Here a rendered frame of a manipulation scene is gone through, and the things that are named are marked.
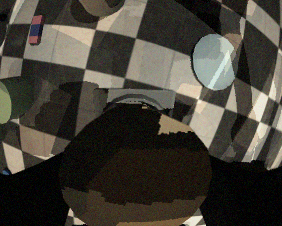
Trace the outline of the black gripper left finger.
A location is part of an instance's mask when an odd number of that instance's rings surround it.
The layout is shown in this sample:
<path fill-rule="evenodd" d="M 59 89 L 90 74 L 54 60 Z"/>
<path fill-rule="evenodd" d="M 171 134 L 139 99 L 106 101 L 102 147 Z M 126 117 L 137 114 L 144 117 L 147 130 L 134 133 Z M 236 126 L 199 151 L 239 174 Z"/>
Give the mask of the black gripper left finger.
<path fill-rule="evenodd" d="M 15 174 L 0 173 L 0 208 L 17 226 L 65 226 L 70 207 L 57 173 L 62 154 Z"/>

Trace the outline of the pink and blue eraser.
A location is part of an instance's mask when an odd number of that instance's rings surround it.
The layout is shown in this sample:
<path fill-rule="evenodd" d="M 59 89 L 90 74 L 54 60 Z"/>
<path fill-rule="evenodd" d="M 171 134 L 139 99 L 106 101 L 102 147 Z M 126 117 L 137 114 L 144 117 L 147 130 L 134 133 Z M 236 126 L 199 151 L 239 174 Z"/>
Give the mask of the pink and blue eraser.
<path fill-rule="evenodd" d="M 32 17 L 31 29 L 30 29 L 30 36 L 29 36 L 29 43 L 37 44 L 41 42 L 41 34 L 42 29 L 44 29 L 44 16 L 34 16 Z"/>

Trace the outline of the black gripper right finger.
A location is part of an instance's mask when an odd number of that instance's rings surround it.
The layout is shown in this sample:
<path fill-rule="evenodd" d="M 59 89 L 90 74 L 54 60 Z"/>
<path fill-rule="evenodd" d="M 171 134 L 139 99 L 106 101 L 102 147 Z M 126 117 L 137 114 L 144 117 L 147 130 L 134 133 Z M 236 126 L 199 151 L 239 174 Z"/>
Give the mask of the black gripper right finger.
<path fill-rule="evenodd" d="M 255 173 L 210 155 L 212 178 L 200 205 L 207 226 L 247 226 L 282 185 L 282 167 Z"/>

